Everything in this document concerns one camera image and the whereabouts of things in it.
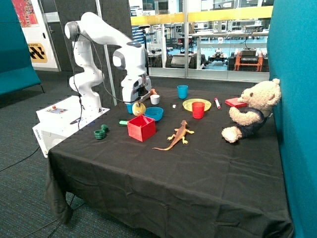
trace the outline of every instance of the teddy bear foot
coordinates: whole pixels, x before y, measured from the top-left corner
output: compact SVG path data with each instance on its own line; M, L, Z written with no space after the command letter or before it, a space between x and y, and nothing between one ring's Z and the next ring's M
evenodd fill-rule
M230 143L234 143L242 137L241 131L235 126L223 129L221 134Z

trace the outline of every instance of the blue cup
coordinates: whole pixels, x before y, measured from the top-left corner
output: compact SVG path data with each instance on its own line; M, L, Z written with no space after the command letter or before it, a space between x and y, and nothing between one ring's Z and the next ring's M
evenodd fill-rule
M187 98L188 86L187 85L178 85L177 86L178 97L180 99Z
M132 112L132 106L133 106L133 104L134 104L134 103L132 103L132 104L126 104L126 105L127 105L127 109L128 109L128 113L130 113L130 114L133 114L133 112Z

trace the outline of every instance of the teal panel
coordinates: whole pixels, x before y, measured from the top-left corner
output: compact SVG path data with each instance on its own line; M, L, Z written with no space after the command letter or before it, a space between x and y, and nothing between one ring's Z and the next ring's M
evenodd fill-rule
M296 238L317 234L317 1L276 0L268 36L270 78L281 80L275 108Z
M0 72L30 65L30 53L20 23L0 23L0 32Z
M18 91L40 84L35 70L31 65L0 73L0 95Z
M11 0L1 0L0 95L40 84Z
M15 13L11 0L1 0L0 23L18 23L19 19Z

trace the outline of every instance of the glass wall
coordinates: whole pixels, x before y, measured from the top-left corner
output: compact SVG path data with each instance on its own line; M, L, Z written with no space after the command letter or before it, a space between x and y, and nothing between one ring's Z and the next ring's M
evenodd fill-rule
M130 0L152 76L267 80L273 0Z

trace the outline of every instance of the dark blue overalls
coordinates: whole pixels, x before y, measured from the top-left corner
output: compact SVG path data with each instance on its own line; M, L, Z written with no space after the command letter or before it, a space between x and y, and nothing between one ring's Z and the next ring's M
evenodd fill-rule
M266 120L267 120L267 118L264 117L263 113L256 108L247 107L244 109L242 113L247 113L247 112L253 112L258 114L261 118L261 122L260 123L255 122L251 125L236 124L236 127L239 128L240 131L242 132L242 139L246 138L249 135L253 135L255 132L257 132L266 123Z

